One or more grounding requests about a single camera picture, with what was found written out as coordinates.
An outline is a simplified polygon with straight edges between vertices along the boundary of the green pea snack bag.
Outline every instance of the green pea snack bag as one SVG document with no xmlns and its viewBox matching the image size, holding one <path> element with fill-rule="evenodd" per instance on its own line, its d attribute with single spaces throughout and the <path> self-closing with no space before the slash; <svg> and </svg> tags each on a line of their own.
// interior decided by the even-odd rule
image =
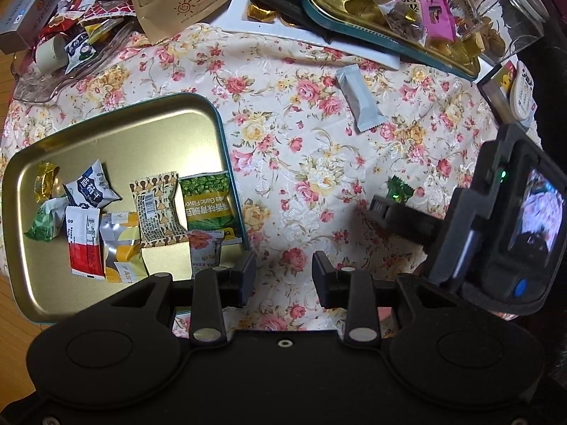
<svg viewBox="0 0 567 425">
<path fill-rule="evenodd" d="M 228 171 L 183 177 L 179 185 L 185 204 L 187 230 L 221 230 L 225 234 L 223 245 L 242 242 L 242 232 L 229 205 L 231 184 Z"/>
</svg>

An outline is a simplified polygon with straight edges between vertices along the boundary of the screw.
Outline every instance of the screw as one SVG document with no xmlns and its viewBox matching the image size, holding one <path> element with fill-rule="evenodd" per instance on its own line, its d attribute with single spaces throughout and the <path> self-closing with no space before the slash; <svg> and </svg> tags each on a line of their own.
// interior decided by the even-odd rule
<svg viewBox="0 0 567 425">
<path fill-rule="evenodd" d="M 288 340 L 288 339 L 282 339 L 282 340 L 278 341 L 278 346 L 282 347 L 283 349 L 288 349 L 292 345 L 293 345 L 293 342 L 291 342 L 291 340 Z"/>
</svg>

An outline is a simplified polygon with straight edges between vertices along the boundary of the table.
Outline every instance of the table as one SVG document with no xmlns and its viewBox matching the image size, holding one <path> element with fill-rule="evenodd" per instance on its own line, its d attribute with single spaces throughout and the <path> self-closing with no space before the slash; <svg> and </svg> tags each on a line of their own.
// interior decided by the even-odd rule
<svg viewBox="0 0 567 425">
<path fill-rule="evenodd" d="M 335 82 L 336 69 L 352 63 L 389 118 L 361 134 Z M 259 259 L 247 308 L 225 311 L 229 330 L 341 329 L 345 312 L 318 304 L 313 251 L 376 277 L 413 271 L 421 248 L 377 232 L 362 211 L 397 175 L 416 189 L 408 205 L 443 217 L 454 188 L 470 184 L 480 146 L 497 132 L 476 86 L 448 73 L 416 64 L 389 72 L 332 49 L 196 24 L 156 46 L 132 34 L 100 73 L 45 106 L 13 102 L 0 175 L 15 152 L 46 135 L 176 92 L 201 94 L 221 114 Z M 535 129 L 530 134 L 537 140 Z M 3 237 L 0 270 L 7 273 Z M 186 320 L 176 333 L 186 334 Z"/>
</svg>

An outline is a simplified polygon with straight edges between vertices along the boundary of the red white wrapper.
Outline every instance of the red white wrapper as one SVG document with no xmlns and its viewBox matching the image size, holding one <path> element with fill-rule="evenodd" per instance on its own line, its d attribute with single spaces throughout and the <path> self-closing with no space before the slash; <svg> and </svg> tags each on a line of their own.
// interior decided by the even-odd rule
<svg viewBox="0 0 567 425">
<path fill-rule="evenodd" d="M 100 209 L 69 206 L 65 221 L 73 274 L 104 279 L 99 245 Z"/>
</svg>

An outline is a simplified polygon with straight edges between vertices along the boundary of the gold tray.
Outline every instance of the gold tray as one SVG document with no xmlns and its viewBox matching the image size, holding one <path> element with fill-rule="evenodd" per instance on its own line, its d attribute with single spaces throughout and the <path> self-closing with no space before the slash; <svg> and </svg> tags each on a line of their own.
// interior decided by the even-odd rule
<svg viewBox="0 0 567 425">
<path fill-rule="evenodd" d="M 54 187 L 54 196 L 60 196 L 62 183 L 77 179 L 96 159 L 122 197 L 103 209 L 107 213 L 135 211 L 129 188 L 135 179 L 165 171 L 183 177 L 230 170 L 220 116 L 207 99 L 193 94 L 166 96 L 85 120 L 17 153 L 4 176 L 4 238 L 13 294 L 32 321 L 57 322 L 128 286 L 73 275 L 64 229 L 47 243 L 23 235 L 39 208 L 33 197 L 38 163 L 46 160 L 60 167 Z M 235 196 L 229 203 L 240 216 Z M 175 205 L 186 227 L 179 187 Z M 223 246 L 221 265 L 234 265 L 245 246 Z M 142 255 L 150 274 L 166 271 L 174 280 L 191 278 L 188 242 L 144 249 Z"/>
<path fill-rule="evenodd" d="M 373 32 L 376 36 L 386 36 L 397 42 L 411 47 L 413 50 L 424 53 L 438 59 L 442 63 L 453 67 L 467 76 L 476 78 L 480 73 L 480 63 L 478 58 L 472 58 L 468 63 L 458 63 L 454 59 L 444 56 L 435 49 L 421 46 L 417 42 L 405 39 L 395 32 L 381 25 L 378 19 L 383 19 L 382 14 L 378 10 L 375 20 L 371 18 L 363 18 L 356 15 L 356 12 L 364 11 L 365 6 L 373 4 L 370 0 L 308 0 L 319 12 L 329 19 L 333 19 L 337 23 L 346 24 L 349 27 L 362 29 L 367 32 Z"/>
</svg>

